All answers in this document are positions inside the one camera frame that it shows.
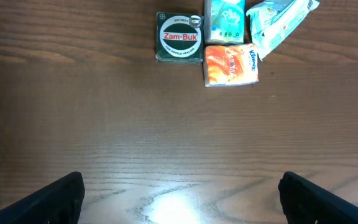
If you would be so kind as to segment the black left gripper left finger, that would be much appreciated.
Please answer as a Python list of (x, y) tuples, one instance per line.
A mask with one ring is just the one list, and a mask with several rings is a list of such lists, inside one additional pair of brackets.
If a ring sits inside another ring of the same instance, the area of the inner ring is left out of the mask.
[(82, 174), (71, 172), (0, 210), (0, 224), (77, 224), (84, 197)]

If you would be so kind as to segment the light blue wipes pack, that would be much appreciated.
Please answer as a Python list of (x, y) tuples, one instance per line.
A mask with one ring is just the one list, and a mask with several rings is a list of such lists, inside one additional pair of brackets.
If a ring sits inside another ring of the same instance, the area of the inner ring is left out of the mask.
[(265, 0), (247, 10), (252, 43), (263, 60), (319, 6), (317, 0)]

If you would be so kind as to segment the orange tissue pack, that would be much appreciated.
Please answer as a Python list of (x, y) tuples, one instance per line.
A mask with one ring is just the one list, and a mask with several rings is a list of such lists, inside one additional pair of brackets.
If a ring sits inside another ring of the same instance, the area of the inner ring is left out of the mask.
[(203, 62), (205, 86), (241, 86), (259, 81), (254, 44), (207, 46)]

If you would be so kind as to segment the teal tissue pack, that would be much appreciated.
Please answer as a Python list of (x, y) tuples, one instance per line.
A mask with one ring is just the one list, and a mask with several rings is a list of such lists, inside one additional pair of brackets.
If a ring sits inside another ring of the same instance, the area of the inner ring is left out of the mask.
[(205, 0), (204, 41), (217, 45), (243, 44), (245, 12), (245, 0)]

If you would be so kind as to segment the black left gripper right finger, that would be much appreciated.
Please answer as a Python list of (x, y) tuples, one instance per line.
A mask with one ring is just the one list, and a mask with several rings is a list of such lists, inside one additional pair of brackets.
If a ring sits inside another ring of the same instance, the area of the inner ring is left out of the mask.
[(358, 224), (358, 207), (294, 172), (278, 185), (288, 224)]

